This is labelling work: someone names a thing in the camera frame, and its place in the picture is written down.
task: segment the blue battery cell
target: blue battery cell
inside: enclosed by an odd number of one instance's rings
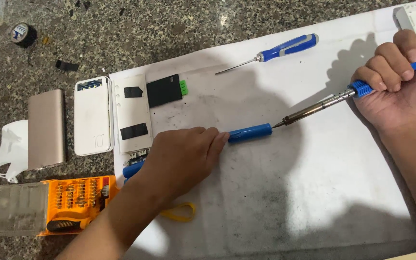
[[[270,126],[270,124],[265,123],[261,125],[256,125],[252,127],[247,127],[247,128],[231,131],[229,132],[229,134],[231,136],[229,137],[228,142],[237,143],[237,142],[241,142],[241,141],[245,141],[245,140],[249,140],[253,138],[269,136],[272,134],[272,127]]]

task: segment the hand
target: hand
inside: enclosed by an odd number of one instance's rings
[[[375,56],[356,70],[352,80],[363,80],[375,91],[355,104],[380,133],[394,133],[416,125],[416,35],[402,30],[393,43],[378,46]]]
[[[228,139],[229,133],[219,133],[214,127],[159,133],[144,165],[132,178],[141,178],[170,202],[211,174]]]

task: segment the finger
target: finger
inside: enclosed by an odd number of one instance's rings
[[[378,46],[375,50],[375,55],[383,56],[388,62],[389,66],[396,72],[404,81],[413,78],[413,68],[409,61],[394,43],[384,43]]]
[[[222,132],[219,133],[211,142],[211,145],[207,153],[207,163],[208,167],[213,168],[213,166],[219,161],[219,154],[222,152],[226,142],[229,139],[229,133]]]
[[[386,85],[383,83],[380,74],[371,70],[370,68],[367,68],[366,66],[356,69],[354,75],[352,76],[351,82],[354,82],[356,80],[362,80],[366,82],[374,90],[386,90]]]
[[[193,127],[191,129],[189,129],[190,132],[194,132],[197,134],[201,134],[203,132],[205,132],[206,128],[205,127],[201,127],[201,126],[197,126],[197,127]]]
[[[210,144],[218,134],[219,131],[216,127],[210,127],[206,129],[205,132],[201,134],[201,136],[205,143]]]
[[[412,30],[400,30],[392,39],[392,42],[397,45],[402,55],[412,63],[416,62],[416,34]]]
[[[401,77],[392,70],[383,56],[374,56],[365,65],[381,76],[388,91],[396,92],[401,89]]]

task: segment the white power bank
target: white power bank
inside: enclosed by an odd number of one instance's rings
[[[75,84],[74,150],[79,156],[112,151],[112,82],[102,76]]]

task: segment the gold power bank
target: gold power bank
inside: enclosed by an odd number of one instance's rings
[[[28,169],[65,162],[64,104],[60,89],[28,99]]]

